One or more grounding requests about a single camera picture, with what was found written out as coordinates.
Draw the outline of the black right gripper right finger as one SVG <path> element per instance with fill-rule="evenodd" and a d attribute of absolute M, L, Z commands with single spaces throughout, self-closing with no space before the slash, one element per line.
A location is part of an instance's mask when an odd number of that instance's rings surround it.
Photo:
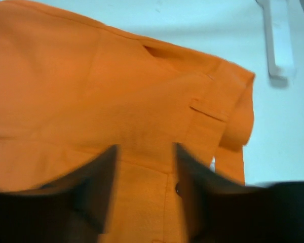
<path fill-rule="evenodd" d="M 189 242 L 304 242 L 304 181 L 239 185 L 181 144 L 176 167 Z"/>

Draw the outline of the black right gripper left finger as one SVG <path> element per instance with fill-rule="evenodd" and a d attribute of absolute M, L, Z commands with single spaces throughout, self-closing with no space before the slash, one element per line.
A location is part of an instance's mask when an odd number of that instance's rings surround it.
<path fill-rule="evenodd" d="M 0 192 L 0 242 L 98 242 L 118 148 L 41 187 Z"/>

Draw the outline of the orange trousers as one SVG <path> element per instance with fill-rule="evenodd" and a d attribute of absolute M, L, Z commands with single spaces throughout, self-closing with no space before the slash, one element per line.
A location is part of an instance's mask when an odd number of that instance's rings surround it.
<path fill-rule="evenodd" d="M 187 242 L 173 143 L 244 182 L 254 74 L 31 1 L 0 2 L 0 190 L 120 146 L 103 242 Z"/>

